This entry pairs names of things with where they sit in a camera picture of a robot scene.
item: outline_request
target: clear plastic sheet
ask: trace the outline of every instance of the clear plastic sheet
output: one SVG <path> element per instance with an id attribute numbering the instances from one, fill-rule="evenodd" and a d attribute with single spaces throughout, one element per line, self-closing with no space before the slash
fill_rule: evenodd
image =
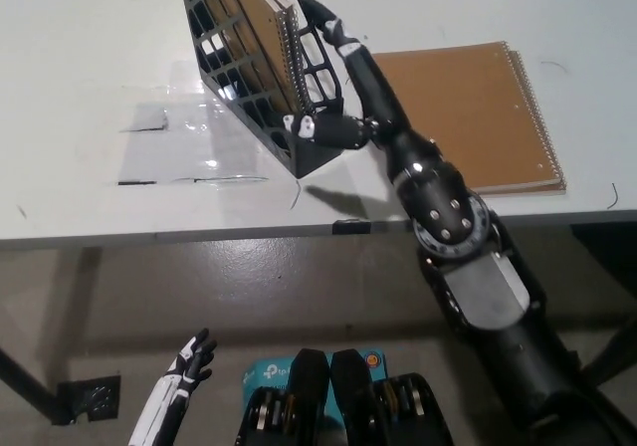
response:
<path id="1" fill-rule="evenodd" d="M 121 130 L 128 140 L 119 185 L 268 180 L 264 153 L 274 158 L 201 80 L 173 75 L 170 86 L 138 97 Z"/>

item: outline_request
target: black robotic arm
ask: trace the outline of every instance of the black robotic arm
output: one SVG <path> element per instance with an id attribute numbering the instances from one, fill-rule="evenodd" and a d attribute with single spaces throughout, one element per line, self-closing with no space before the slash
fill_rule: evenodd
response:
<path id="1" fill-rule="evenodd" d="M 320 145 L 385 152 L 387 175 L 413 222 L 422 272 L 454 332 L 478 355 L 511 419 L 544 445 L 637 445 L 637 430 L 590 385 L 545 320 L 545 295 L 507 230 L 433 140 L 410 126 L 369 51 L 316 0 L 306 17 L 342 58 L 363 119 L 286 116 Z"/>

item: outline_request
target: white robotic hand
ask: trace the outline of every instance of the white robotic hand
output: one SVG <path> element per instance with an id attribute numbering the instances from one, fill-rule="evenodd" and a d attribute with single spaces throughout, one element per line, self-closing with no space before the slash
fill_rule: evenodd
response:
<path id="1" fill-rule="evenodd" d="M 129 446 L 172 445 L 181 419 L 188 408 L 190 395 L 212 371 L 201 368 L 214 358 L 215 340 L 206 341 L 204 329 L 190 339 L 159 378 L 137 420 Z"/>

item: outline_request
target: blue box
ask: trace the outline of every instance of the blue box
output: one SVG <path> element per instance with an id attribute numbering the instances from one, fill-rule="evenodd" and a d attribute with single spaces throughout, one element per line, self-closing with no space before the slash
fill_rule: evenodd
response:
<path id="1" fill-rule="evenodd" d="M 385 362 L 385 355 L 381 349 L 360 349 L 358 352 L 365 359 L 369 367 L 372 381 L 387 377 L 387 363 Z M 331 364 L 332 353 L 326 352 L 325 356 L 327 356 L 327 362 Z M 290 374 L 290 366 L 292 366 L 293 359 L 292 356 L 266 358 L 253 363 L 243 375 L 244 408 L 248 406 L 248 401 L 250 401 L 252 393 L 257 388 L 265 386 L 285 389 L 288 385 L 288 375 Z M 329 426 L 330 424 L 333 425 L 333 423 L 337 423 L 340 427 L 343 427 L 342 416 L 338 406 L 336 406 L 334 392 L 330 384 L 329 391 L 327 392 L 327 402 L 325 403 L 324 425 Z"/>

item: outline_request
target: black wire basket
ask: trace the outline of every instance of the black wire basket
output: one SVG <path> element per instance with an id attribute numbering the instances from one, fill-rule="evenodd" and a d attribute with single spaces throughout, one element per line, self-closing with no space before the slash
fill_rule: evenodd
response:
<path id="1" fill-rule="evenodd" d="M 341 153 L 339 149 L 316 146 L 311 142 L 290 136 L 281 125 L 282 114 L 273 108 L 273 96 L 283 96 L 281 86 L 274 87 L 260 83 L 258 75 L 252 83 L 246 80 L 247 70 L 258 73 L 257 64 L 269 65 L 262 50 L 250 50 L 244 43 L 229 47 L 226 33 L 236 35 L 241 42 L 238 27 L 249 25 L 249 20 L 234 0 L 234 9 L 220 3 L 225 16 L 214 16 L 206 0 L 184 0 L 192 42 L 204 84 L 218 94 L 250 131 L 272 152 L 275 157 L 297 178 L 303 177 L 321 167 Z M 311 105 L 308 111 L 342 112 L 343 99 L 340 83 L 329 61 L 317 29 L 302 20 L 299 36 L 302 39 L 304 74 L 311 91 Z M 303 43 L 314 45 L 321 60 L 313 59 Z"/>

